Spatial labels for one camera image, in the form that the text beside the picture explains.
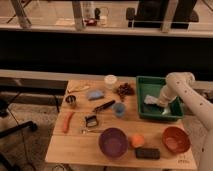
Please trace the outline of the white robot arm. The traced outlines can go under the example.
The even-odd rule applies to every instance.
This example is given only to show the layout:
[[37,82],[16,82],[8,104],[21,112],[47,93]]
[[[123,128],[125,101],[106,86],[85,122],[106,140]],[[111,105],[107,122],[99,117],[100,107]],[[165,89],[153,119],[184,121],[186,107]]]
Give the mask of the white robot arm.
[[198,94],[191,85],[195,76],[190,72],[172,72],[165,77],[157,105],[167,107],[177,96],[190,108],[207,129],[198,171],[213,171],[213,104]]

